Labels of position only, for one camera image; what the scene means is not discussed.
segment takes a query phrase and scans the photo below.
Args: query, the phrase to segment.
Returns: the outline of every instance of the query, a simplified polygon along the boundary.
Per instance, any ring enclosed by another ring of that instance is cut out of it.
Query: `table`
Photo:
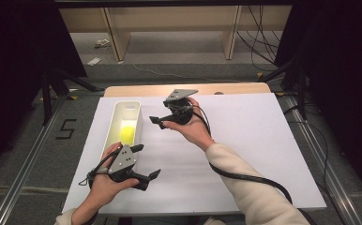
[[[147,191],[133,188],[122,191],[99,212],[118,217],[239,212],[232,195],[219,176],[211,171],[201,151],[175,131],[161,130],[150,123],[149,115],[169,114],[162,101],[175,87],[199,89],[199,95],[193,97],[205,110],[215,140],[229,144],[242,158],[249,159],[249,163],[264,176],[283,184],[291,193],[296,207],[325,207],[279,104],[275,96],[269,93],[266,84],[218,83],[108,88],[98,104],[63,211],[77,207],[83,200],[81,196],[88,193],[88,187],[80,187],[78,183],[99,162],[114,104],[121,100],[137,99],[142,103],[141,142],[145,148],[139,153],[134,169],[142,174],[156,169],[162,169],[162,172],[150,183]],[[212,95],[216,92],[225,95]],[[244,129],[245,120],[235,119],[240,119],[241,115],[248,118],[246,121],[249,121],[250,129]],[[235,125],[241,127],[237,132],[232,131]],[[263,137],[271,142],[264,142]]]
[[[126,53],[131,32],[221,31],[226,59],[232,59],[237,31],[283,30],[297,0],[262,1],[81,1],[55,0],[69,32],[108,33],[117,61]]]

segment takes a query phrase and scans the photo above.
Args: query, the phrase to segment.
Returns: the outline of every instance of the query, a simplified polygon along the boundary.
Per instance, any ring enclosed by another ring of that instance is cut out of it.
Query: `gray carpet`
[[[255,82],[257,80],[256,72],[259,71],[252,65],[137,65],[137,67],[151,69],[160,74],[173,75],[164,76],[140,71],[133,65],[102,65],[86,66],[89,78],[85,80],[99,87],[162,83],[226,83],[225,81],[209,81],[223,80],[225,77],[226,80]],[[259,67],[270,69],[268,65],[259,65]],[[270,82],[271,89],[279,90],[279,82]],[[80,88],[80,86],[72,82],[68,82],[68,87]],[[99,98],[100,95],[87,93],[79,95],[76,100],[67,100],[64,103],[34,169],[29,175],[25,188],[8,218],[7,224],[54,223],[54,219],[61,212],[67,197],[69,185],[76,171]],[[286,101],[287,98],[294,97],[279,97],[279,105],[284,111],[290,108]],[[314,103],[314,99],[308,98],[307,101]],[[23,125],[19,127],[18,135],[13,138],[12,144],[14,148],[5,152],[0,158],[0,202],[23,165],[24,159],[41,130],[43,105],[39,101],[39,96],[34,102],[34,106],[35,109],[25,116]],[[352,198],[358,214],[362,218],[362,183],[348,160],[339,153],[338,144],[325,120],[320,115],[320,111],[314,104],[307,105],[306,109],[309,123],[320,130],[320,132],[316,129],[313,131],[322,147],[324,147],[325,143],[321,132],[324,134],[328,145],[329,163],[337,173],[339,180]],[[58,140],[58,137],[68,135],[68,132],[60,131],[66,119],[76,120],[67,123],[69,128],[75,130],[70,139]],[[294,121],[293,112],[286,114],[286,119]],[[290,128],[314,179],[323,185],[323,174],[312,156],[299,125],[290,124]],[[335,208],[329,201],[332,197],[324,194],[324,198],[328,207],[324,210],[309,212],[309,214],[317,224],[341,224]],[[175,217],[174,219],[175,224],[185,222],[184,217]],[[229,217],[229,219],[238,220],[231,224],[243,223],[243,221],[240,221],[240,217]],[[98,217],[96,224],[115,224],[115,222],[115,218]],[[135,224],[162,224],[162,219],[140,217],[136,218],[134,222]]]

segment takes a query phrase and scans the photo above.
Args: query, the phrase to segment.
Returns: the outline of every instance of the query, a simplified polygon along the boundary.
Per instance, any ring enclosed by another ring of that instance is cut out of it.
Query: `floor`
[[[275,32],[275,34],[265,32],[264,34],[269,43],[273,45],[279,43],[278,38],[281,37],[281,32]],[[254,43],[246,32],[240,35],[250,45]],[[114,60],[111,48],[94,48],[97,40],[108,38],[106,34],[71,34],[71,36],[84,64],[95,57],[100,58],[95,66],[85,66],[92,80],[98,76],[97,73],[92,72],[93,68],[98,66],[103,66],[103,68],[106,68],[104,66],[122,65],[122,68],[127,66],[127,69],[131,69],[137,75],[144,69],[144,72],[148,73],[171,73],[177,76],[185,72],[183,68],[229,67],[231,70],[240,65],[254,64],[261,69],[254,68],[254,72],[249,77],[251,81],[257,78],[257,73],[265,74],[266,70],[274,68],[262,57],[252,54],[240,37],[236,37],[233,59],[225,60],[218,32],[135,33],[132,34],[128,52],[122,62]],[[272,53],[268,53],[270,50],[267,50],[264,45],[256,42],[254,47],[265,57],[270,58]],[[281,77],[268,84],[272,90],[279,90],[280,82]],[[0,158],[0,209],[3,209],[1,203],[6,200],[4,198],[8,191],[14,189],[11,186],[15,184],[14,180],[18,179],[16,179],[17,175],[21,174],[23,176],[21,178],[24,178],[16,201],[7,209],[10,214],[5,215],[0,224],[53,224],[55,216],[61,212],[67,197],[67,185],[70,184],[74,168],[77,167],[78,158],[83,150],[83,140],[88,134],[89,124],[94,117],[100,95],[102,93],[81,91],[72,95],[77,100],[69,99],[70,97],[53,99],[53,105],[59,110],[52,127],[47,129],[42,129],[41,126],[43,107],[40,95],[37,95],[33,102],[35,109],[26,115],[23,125],[19,127],[18,135],[12,141],[13,149],[5,152]],[[279,97],[278,100],[284,111],[296,103],[294,93],[288,93],[287,96]],[[342,221],[345,224],[362,224],[362,184],[348,160],[339,153],[337,141],[321,117],[320,109],[316,108],[314,99],[308,97],[306,101],[309,102],[306,107],[307,123],[302,123],[297,111],[290,111],[285,116],[290,121],[290,128],[309,165],[312,176],[319,185],[330,190],[329,193],[323,190],[328,207],[325,210],[309,212],[309,214],[317,224],[342,224]],[[58,137],[64,135],[60,130],[64,128],[62,122],[67,119],[74,119],[69,122],[73,123],[77,132],[74,132],[72,139],[62,141]],[[43,145],[38,146],[38,141],[42,141]],[[31,152],[37,153],[37,157],[32,161],[30,171],[19,173],[25,168],[23,163],[32,157]],[[323,179],[325,164],[326,185]],[[240,216],[225,219],[229,221],[229,224],[243,224]],[[116,217],[98,217],[96,224],[116,224],[117,222]],[[133,220],[133,224],[185,224],[185,222],[184,217],[150,219],[143,217]]]

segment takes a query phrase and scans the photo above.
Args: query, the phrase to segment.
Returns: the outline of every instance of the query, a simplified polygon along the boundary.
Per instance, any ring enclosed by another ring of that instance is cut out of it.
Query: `white table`
[[[166,97],[103,97],[100,100],[63,211],[79,206],[88,194],[89,188],[78,183],[99,162],[115,103],[139,100],[144,149],[134,169],[144,175],[161,169],[161,174],[151,181],[147,191],[124,190],[99,212],[119,217],[239,212],[232,195],[211,171],[203,152],[179,133],[161,130],[150,122],[151,115],[170,114],[162,103]],[[216,142],[230,145],[266,178],[286,187],[295,207],[326,207],[273,94],[193,97],[206,112]]]

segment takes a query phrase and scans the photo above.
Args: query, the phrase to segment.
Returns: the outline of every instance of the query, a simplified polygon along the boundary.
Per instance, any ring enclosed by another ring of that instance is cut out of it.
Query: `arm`
[[[117,142],[112,144],[107,150],[104,151],[102,158],[108,156],[111,152],[120,148],[121,143]],[[102,167],[107,167],[109,164],[107,160]],[[71,209],[64,213],[61,216],[56,218],[56,225],[65,225],[65,224],[84,224],[89,222],[89,220],[98,212],[98,210],[110,203],[117,193],[120,191],[136,186],[139,183],[137,179],[128,179],[121,183],[115,183],[111,178],[106,174],[97,174],[94,179],[93,186],[82,202],[82,204],[76,208]]]
[[[189,102],[199,106],[199,103],[191,97],[189,97]],[[196,107],[194,111],[202,114]],[[228,173],[261,176],[233,149],[224,144],[215,143],[203,122],[196,116],[193,116],[191,121],[184,126],[169,121],[163,122],[163,125],[179,131],[188,141],[200,147],[209,162],[217,168]],[[247,224],[308,224],[304,216],[274,187],[222,176],[221,179],[233,194],[234,201],[245,215]]]

